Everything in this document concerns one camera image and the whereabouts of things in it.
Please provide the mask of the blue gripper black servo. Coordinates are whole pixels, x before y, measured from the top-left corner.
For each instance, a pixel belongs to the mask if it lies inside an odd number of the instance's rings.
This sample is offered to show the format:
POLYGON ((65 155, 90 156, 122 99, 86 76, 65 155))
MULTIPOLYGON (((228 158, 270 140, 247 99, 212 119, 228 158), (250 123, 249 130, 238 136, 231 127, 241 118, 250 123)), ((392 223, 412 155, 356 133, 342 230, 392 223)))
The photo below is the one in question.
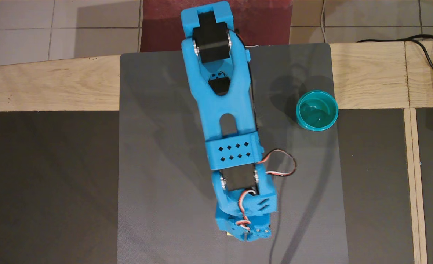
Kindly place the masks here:
POLYGON ((253 242, 257 239, 269 238, 272 235, 270 214, 248 216, 248 220, 251 222, 248 225, 249 230, 236 224, 237 221, 242 220, 242 216, 232 216, 220 209, 215 212, 215 220, 221 231, 227 232, 242 242, 253 242))

